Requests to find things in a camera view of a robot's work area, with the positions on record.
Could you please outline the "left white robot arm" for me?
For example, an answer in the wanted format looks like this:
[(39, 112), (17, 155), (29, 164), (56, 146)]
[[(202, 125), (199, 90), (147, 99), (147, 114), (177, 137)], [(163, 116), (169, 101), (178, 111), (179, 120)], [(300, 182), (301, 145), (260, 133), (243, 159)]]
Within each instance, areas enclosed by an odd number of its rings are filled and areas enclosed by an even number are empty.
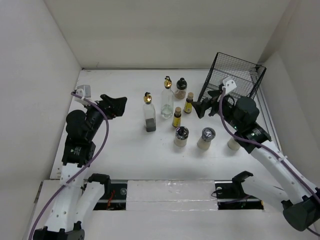
[(73, 110), (66, 117), (66, 140), (62, 155), (60, 187), (44, 205), (30, 233), (30, 240), (83, 240), (85, 220), (100, 198), (111, 194), (109, 175), (94, 173), (86, 178), (88, 168), (103, 150), (108, 133), (101, 147), (96, 149), (93, 139), (101, 124), (121, 117), (127, 98), (112, 98), (106, 94), (99, 101), (72, 92), (86, 111)]

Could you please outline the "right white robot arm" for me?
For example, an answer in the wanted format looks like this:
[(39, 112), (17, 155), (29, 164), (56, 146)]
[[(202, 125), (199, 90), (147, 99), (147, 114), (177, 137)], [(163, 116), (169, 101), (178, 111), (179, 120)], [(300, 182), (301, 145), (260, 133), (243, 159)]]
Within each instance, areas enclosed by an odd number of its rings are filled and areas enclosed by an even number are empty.
[(210, 116), (218, 114), (223, 127), (245, 151), (258, 160), (280, 184), (273, 190), (264, 185), (255, 190), (254, 175), (243, 171), (236, 175), (231, 191), (237, 197), (254, 195), (269, 205), (278, 207), (284, 218), (297, 231), (309, 230), (320, 219), (320, 189), (304, 177), (281, 153), (271, 136), (256, 122), (260, 114), (250, 97), (238, 100), (226, 89), (209, 91), (210, 98), (192, 102), (199, 118), (207, 109)]

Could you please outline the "oil bottle with dark contents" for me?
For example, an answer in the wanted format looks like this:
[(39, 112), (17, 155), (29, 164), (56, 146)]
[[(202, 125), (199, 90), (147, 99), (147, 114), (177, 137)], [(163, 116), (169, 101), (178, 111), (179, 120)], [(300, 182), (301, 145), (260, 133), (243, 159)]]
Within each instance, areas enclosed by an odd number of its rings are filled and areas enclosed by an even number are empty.
[(154, 105), (152, 104), (152, 96), (150, 92), (146, 92), (144, 94), (143, 101), (145, 130), (146, 132), (154, 132), (156, 130), (156, 111)]

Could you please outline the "clear oil bottle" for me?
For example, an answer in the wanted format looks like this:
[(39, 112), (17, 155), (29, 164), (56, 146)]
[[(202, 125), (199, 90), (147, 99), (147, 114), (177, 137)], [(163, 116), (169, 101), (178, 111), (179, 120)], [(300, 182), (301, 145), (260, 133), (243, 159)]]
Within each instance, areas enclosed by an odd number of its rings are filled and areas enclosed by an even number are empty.
[(160, 114), (163, 118), (168, 119), (173, 115), (174, 93), (171, 89), (172, 80), (169, 76), (164, 78), (164, 90), (161, 93)]

